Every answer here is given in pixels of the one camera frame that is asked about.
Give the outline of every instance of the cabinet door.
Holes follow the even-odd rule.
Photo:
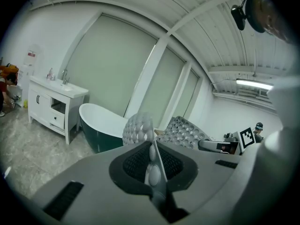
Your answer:
[[[28,94],[28,108],[32,115],[39,116],[38,93],[32,89],[29,90]]]
[[[37,101],[39,118],[45,123],[49,123],[50,97],[48,95],[39,93]]]

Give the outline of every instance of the window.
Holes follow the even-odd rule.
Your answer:
[[[192,99],[197,82],[198,82],[198,76],[191,70],[189,72],[187,82],[184,86],[182,95],[174,111],[173,117],[181,116],[183,118],[186,118],[185,114],[189,108],[189,104]]]
[[[135,84],[157,42],[120,20],[100,16],[76,47],[70,83],[89,90],[89,102],[124,116]]]
[[[183,66],[184,61],[166,48],[139,109],[139,112],[151,113],[156,128],[159,127]]]

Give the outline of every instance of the drawer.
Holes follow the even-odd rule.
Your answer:
[[[65,129],[65,115],[52,108],[50,108],[49,122],[61,129]]]

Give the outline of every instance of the bathroom vanity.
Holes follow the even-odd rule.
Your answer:
[[[79,129],[79,107],[89,91],[62,80],[49,81],[43,77],[30,77],[28,116],[51,130],[64,135],[70,144],[70,130]]]

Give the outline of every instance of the ceiling fixture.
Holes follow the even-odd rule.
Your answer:
[[[246,79],[237,79],[236,83],[240,84],[240,85],[247,85],[247,86],[262,88],[262,89],[266,89],[266,90],[270,90],[271,88],[273,88],[272,84],[257,82],[257,81],[252,81],[252,80],[246,80]]]

